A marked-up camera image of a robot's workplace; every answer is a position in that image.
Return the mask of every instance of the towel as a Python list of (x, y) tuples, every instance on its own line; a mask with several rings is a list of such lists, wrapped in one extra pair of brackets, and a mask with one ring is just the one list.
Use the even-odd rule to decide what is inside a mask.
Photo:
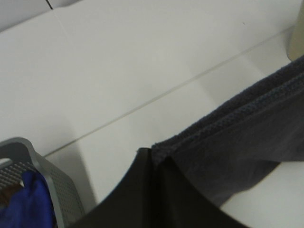
[(152, 147), (155, 168), (167, 157), (217, 206), (280, 162), (304, 161), (304, 57)]
[(44, 177), (38, 172), (22, 174), (24, 188), (9, 206), (0, 210), (1, 228), (54, 228), (54, 210)]

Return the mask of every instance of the white table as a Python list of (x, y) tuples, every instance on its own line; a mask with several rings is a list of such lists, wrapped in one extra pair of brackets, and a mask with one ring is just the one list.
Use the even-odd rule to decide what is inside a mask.
[[(0, 139), (23, 136), (42, 155), (56, 151), (47, 158), (74, 179), (88, 211), (137, 148), (177, 134), (287, 64), (300, 3), (85, 0), (5, 31)], [(302, 172), (301, 164), (281, 167), (269, 186)], [(258, 186), (223, 209), (256, 227), (304, 225), (297, 188), (269, 196)], [(286, 202), (292, 191), (298, 200)]]

